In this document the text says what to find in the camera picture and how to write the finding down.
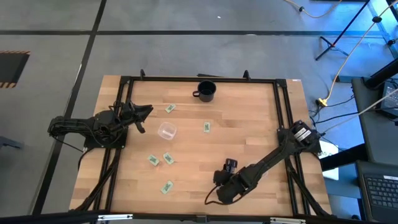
black mug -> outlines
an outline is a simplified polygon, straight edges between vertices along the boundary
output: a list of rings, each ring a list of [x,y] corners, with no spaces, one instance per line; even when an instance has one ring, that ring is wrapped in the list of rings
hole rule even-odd
[[[203,102],[210,102],[214,98],[216,92],[216,84],[210,80],[203,80],[198,85],[198,90],[194,91],[192,95],[199,97]]]

concrete floor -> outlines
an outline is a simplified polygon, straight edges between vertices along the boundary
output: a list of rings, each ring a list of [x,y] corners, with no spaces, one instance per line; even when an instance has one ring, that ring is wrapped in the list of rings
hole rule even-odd
[[[380,1],[374,1],[376,9]],[[296,2],[313,14],[320,14],[333,4],[310,0]],[[100,0],[3,0],[0,30],[91,30],[99,5]],[[299,14],[283,0],[206,0],[200,3],[192,0],[108,0],[99,29],[333,31],[342,30],[361,5],[344,2],[330,15],[316,20]],[[365,9],[350,30],[365,31],[371,18],[369,10]],[[389,23],[390,29],[396,26],[393,19],[383,23]],[[357,37],[344,37],[338,46],[349,52],[358,40]],[[0,135],[25,144],[22,150],[4,147],[0,151],[2,217],[26,215],[30,211],[53,143],[47,134],[48,123],[65,109],[87,41],[87,35],[0,35],[0,50],[32,52],[17,87],[0,89]],[[325,48],[318,36],[97,36],[73,117],[85,118],[93,114],[103,75],[138,75],[140,68],[148,76],[207,73],[241,77],[247,69],[256,78],[299,78],[304,85],[308,108],[314,110],[313,102],[326,96],[331,79],[345,59],[344,55],[332,51],[318,62],[314,61]],[[368,77],[392,59],[382,38],[365,38],[341,74]],[[338,83],[329,104],[347,100],[351,95],[349,83]],[[323,110],[320,119],[351,111],[356,111],[354,101]],[[343,119],[323,123],[318,129],[325,130]],[[358,119],[331,130],[326,137],[343,148],[363,142]],[[82,145],[79,136],[67,136],[65,141]],[[79,156],[79,152],[63,147],[47,195],[45,213],[67,211]],[[333,192],[333,189],[328,186],[328,191]],[[358,214],[356,200],[330,198],[335,215],[348,218]]]

mug handle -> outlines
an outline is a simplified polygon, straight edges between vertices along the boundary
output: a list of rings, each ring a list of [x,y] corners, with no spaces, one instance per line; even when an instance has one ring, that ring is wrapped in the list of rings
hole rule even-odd
[[[193,93],[192,93],[192,96],[193,97],[199,97],[199,95],[200,95],[200,92],[197,90],[197,91],[194,91]]]

wooden tabletop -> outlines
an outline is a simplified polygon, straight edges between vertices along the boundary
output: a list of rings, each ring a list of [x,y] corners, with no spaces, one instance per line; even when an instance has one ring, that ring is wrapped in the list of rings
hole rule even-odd
[[[116,99],[120,76],[104,76],[95,113],[108,110]],[[174,213],[212,215],[278,215],[290,216],[289,188],[284,161],[270,169],[257,188],[233,205],[205,205],[207,193],[214,187],[213,173],[223,168],[226,158],[242,166],[257,162],[278,146],[278,119],[271,84],[216,83],[214,100],[202,103],[192,97],[197,82],[134,82],[132,101],[137,105],[152,104],[154,110],[146,119],[140,134],[129,128],[126,147],[122,150],[112,212]],[[300,80],[287,80],[294,121],[308,120],[307,104]],[[284,122],[287,124],[283,94],[280,89]],[[167,113],[169,104],[177,107]],[[177,127],[173,140],[157,135],[163,122]],[[211,123],[210,133],[203,123]],[[168,165],[162,155],[170,153],[175,162]],[[154,167],[148,160],[155,155],[160,163]],[[98,182],[104,149],[89,152],[81,162],[70,208],[79,206]],[[302,153],[305,183],[317,202],[331,212],[325,182],[318,159]],[[160,190],[170,180],[171,191]],[[101,208],[106,200],[105,187]],[[296,186],[299,211],[303,211]],[[213,192],[209,200],[216,200]]]

white cable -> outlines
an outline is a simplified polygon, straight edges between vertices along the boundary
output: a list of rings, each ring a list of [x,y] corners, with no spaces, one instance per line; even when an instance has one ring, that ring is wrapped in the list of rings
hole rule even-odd
[[[393,3],[391,3],[385,10],[383,10],[380,14],[379,17],[381,17],[391,6],[393,6],[395,3],[397,3],[398,0],[395,0]],[[326,97],[324,99],[324,102],[326,104],[326,102],[329,100],[330,96],[331,96],[331,91],[333,90],[333,87],[335,85],[336,79],[338,77],[338,75],[340,74],[341,70],[343,69],[343,67],[346,65],[348,59],[351,57],[351,54],[354,52],[354,50],[359,46],[359,44],[362,42],[362,40],[365,38],[365,36],[368,34],[368,32],[372,29],[372,27],[375,25],[376,23],[373,22],[373,24],[369,27],[369,29],[363,34],[362,38],[359,40],[359,42],[355,45],[355,47],[352,49],[352,51],[348,54],[348,56],[346,57],[346,60],[344,61],[344,63],[341,65],[340,69],[338,70],[335,78],[333,79],[333,83],[331,84],[330,87],[330,91],[329,91],[329,95],[328,97]]]
[[[356,118],[357,116],[359,116],[359,115],[361,115],[361,114],[367,112],[368,110],[370,110],[371,108],[373,108],[374,106],[376,106],[378,103],[380,103],[382,100],[386,99],[387,97],[393,95],[393,94],[396,93],[396,92],[398,92],[398,88],[395,89],[394,91],[392,91],[391,93],[387,94],[385,97],[381,98],[380,100],[377,100],[377,101],[374,102],[372,105],[370,105],[368,108],[366,108],[365,110],[362,110],[360,113],[356,114],[356,115],[353,116],[352,118],[348,118],[347,120],[342,121],[342,122],[340,122],[340,123],[338,123],[338,124],[336,124],[336,125],[333,125],[332,127],[328,128],[328,129],[326,129],[326,130],[324,131],[324,133],[327,132],[327,131],[329,131],[329,130],[332,129],[332,128],[335,128],[335,127],[337,127],[337,126],[339,126],[339,125],[341,125],[341,124],[344,124],[345,122],[350,121],[350,120]]]
[[[284,0],[284,1],[285,1],[285,2],[289,2],[289,3],[291,3],[292,5],[297,6],[298,8],[301,8],[301,6],[299,6],[298,4],[294,3],[294,2],[291,1],[291,0]],[[321,17],[323,17],[323,16],[329,14],[329,13],[330,13],[332,10],[334,10],[342,1],[343,1],[343,0],[340,0],[337,4],[335,4],[335,5],[332,6],[329,10],[327,10],[327,12],[325,12],[323,15],[320,15],[320,16],[313,16],[313,15],[309,14],[305,9],[303,9],[303,12],[306,13],[306,14],[307,14],[309,17],[311,17],[311,18],[318,19],[318,18],[321,18]]]

